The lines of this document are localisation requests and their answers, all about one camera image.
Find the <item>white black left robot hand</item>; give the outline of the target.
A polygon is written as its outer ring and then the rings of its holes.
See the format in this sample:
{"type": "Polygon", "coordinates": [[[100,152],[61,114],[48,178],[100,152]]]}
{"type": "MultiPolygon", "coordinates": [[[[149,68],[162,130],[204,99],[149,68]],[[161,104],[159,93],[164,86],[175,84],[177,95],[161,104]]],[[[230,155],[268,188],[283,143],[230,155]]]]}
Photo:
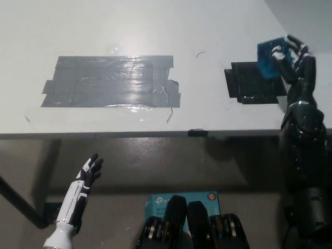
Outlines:
{"type": "Polygon", "coordinates": [[[94,181],[101,176],[102,163],[103,159],[95,153],[82,166],[68,188],[57,216],[57,222],[67,223],[75,228],[81,226],[91,187],[94,181]]]}

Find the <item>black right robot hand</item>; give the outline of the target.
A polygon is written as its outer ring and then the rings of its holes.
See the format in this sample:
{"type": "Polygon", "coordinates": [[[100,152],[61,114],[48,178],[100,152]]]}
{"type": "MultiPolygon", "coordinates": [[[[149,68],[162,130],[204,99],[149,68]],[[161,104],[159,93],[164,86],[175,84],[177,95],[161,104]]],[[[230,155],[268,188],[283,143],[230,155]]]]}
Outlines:
{"type": "Polygon", "coordinates": [[[307,102],[317,107],[313,97],[316,85],[316,57],[297,37],[288,34],[284,40],[288,45],[288,52],[284,53],[282,46],[276,46],[272,49],[271,58],[283,80],[290,85],[287,105],[307,102]]]}

